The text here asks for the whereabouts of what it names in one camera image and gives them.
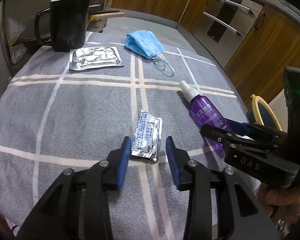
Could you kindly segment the right hand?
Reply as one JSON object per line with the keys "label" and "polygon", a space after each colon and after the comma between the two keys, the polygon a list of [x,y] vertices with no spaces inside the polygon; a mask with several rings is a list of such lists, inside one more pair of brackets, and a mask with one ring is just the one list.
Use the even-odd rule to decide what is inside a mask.
{"label": "right hand", "polygon": [[273,206],[286,206],[282,220],[287,223],[297,223],[300,218],[300,187],[280,190],[269,190],[262,183],[256,193],[265,213],[271,216]]}

